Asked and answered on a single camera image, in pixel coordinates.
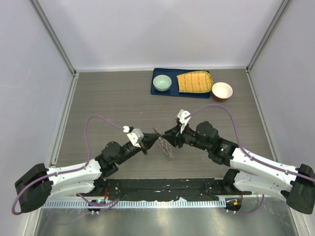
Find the metal disc with keyrings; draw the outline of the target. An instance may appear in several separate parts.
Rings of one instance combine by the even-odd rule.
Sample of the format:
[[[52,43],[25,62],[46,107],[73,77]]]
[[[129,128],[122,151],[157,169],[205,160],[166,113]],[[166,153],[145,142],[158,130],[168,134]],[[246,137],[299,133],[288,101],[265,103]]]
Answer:
[[[153,127],[152,128],[152,133],[153,134],[160,134],[162,136],[163,133],[159,132],[157,128]],[[162,137],[159,137],[157,140],[157,143],[159,145],[159,147],[162,149],[162,151],[164,152],[164,154],[170,158],[174,157],[173,153],[172,153],[172,148],[171,145]]]

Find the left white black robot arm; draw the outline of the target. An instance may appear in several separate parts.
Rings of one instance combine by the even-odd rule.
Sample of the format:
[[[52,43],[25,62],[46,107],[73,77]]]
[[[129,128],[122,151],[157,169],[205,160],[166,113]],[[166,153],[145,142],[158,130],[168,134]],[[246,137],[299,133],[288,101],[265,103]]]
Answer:
[[[103,179],[117,172],[118,165],[137,153],[147,154],[159,137],[159,133],[137,135],[131,132],[127,143],[109,142],[101,154],[88,163],[61,168],[46,168],[43,163],[34,165],[14,184],[17,198],[12,213],[29,213],[50,200],[70,195],[100,196],[105,189]]]

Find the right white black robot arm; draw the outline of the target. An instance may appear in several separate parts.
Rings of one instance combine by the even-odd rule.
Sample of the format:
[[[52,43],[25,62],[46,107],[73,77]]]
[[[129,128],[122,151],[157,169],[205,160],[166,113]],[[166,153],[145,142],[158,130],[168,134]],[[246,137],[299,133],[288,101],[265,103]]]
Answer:
[[[213,162],[228,166],[222,182],[227,194],[255,192],[282,200],[300,213],[313,213],[315,173],[310,166],[295,167],[256,155],[221,138],[207,121],[198,124],[195,130],[178,123],[162,137],[176,148],[189,145],[203,150]]]

